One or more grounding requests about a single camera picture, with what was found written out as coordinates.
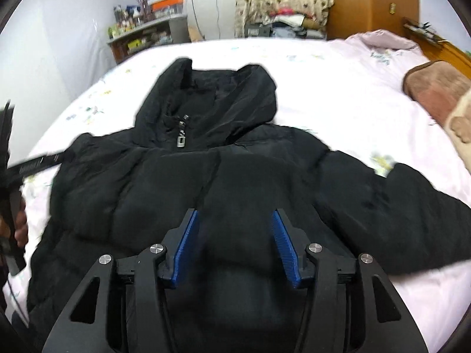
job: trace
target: wooden door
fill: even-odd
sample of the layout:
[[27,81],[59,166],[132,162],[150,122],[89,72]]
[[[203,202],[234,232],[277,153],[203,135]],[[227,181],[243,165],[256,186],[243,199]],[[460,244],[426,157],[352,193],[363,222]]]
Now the wooden door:
[[329,11],[329,39],[346,39],[371,27],[371,0],[335,0]]

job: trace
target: electrical wire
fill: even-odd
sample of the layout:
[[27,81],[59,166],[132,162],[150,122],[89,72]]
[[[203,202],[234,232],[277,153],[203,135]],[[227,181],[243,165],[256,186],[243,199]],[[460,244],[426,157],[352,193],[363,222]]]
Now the electrical wire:
[[196,27],[198,28],[198,32],[200,33],[200,36],[203,38],[203,40],[206,41],[206,38],[203,36],[200,30],[200,26],[198,24],[198,19],[196,18],[196,11],[195,11],[195,4],[193,3],[193,0],[191,0],[191,5],[193,6],[193,14],[195,16],[195,21],[196,21]]
[[219,31],[219,39],[221,39],[221,28],[219,26],[219,6],[218,6],[218,0],[216,0],[216,9],[218,10],[218,31]]
[[1,258],[1,261],[2,261],[2,264],[3,264],[3,270],[4,270],[5,275],[6,275],[6,282],[8,283],[8,288],[10,289],[11,297],[13,297],[13,301],[15,301],[15,304],[18,308],[18,311],[21,313],[21,319],[23,321],[23,324],[27,325],[28,324],[28,318],[24,314],[23,309],[20,306],[20,303],[18,302],[15,294],[13,293],[13,288],[11,287],[11,282],[10,282],[8,269],[6,268],[6,259],[5,259],[5,255],[3,254],[3,248],[2,248],[1,245],[0,245],[0,258]]

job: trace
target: jacket sleeve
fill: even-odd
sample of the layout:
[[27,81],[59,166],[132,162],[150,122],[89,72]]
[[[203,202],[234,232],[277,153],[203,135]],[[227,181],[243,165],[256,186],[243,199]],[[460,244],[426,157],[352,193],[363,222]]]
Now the jacket sleeve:
[[384,178],[340,151],[316,167],[315,207],[356,256],[371,254],[388,274],[471,258],[471,209],[413,168],[396,164]]

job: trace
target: white bedsheet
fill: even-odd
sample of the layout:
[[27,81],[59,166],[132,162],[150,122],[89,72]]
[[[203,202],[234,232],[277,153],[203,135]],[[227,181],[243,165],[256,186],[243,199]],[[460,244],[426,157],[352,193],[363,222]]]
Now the white bedsheet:
[[[436,189],[471,205],[471,176],[451,142],[428,114],[401,92],[404,74],[427,62],[413,44],[403,44],[411,49],[375,51],[358,36],[329,43],[242,39],[150,49],[113,69],[74,101],[30,156],[60,151],[81,133],[103,135],[132,127],[147,92],[175,58],[192,58],[195,69],[238,69],[260,63],[277,84],[275,123],[307,129],[332,149],[355,156],[380,174],[389,168],[385,161],[386,165],[392,160],[406,163],[423,173]],[[30,226],[28,267],[11,279],[22,308],[31,277],[29,261],[48,220],[50,186],[56,171],[38,174],[24,186]],[[471,303],[471,261],[396,277],[393,282],[429,352],[436,353]],[[4,292],[13,306],[7,287]]]

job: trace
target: metal screw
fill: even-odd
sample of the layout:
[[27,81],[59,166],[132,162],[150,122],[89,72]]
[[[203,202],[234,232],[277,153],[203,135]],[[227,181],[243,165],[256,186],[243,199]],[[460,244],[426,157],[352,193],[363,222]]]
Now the metal screw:
[[154,245],[151,245],[150,247],[150,251],[153,253],[153,254],[159,254],[163,251],[163,245],[162,244],[154,244]]
[[111,261],[111,256],[109,254],[104,254],[103,256],[98,259],[100,264],[108,264]]
[[309,251],[314,252],[316,254],[317,252],[322,251],[322,246],[317,243],[309,244]]
[[360,256],[360,259],[365,264],[371,264],[373,262],[373,256],[371,256],[370,254],[362,254]]

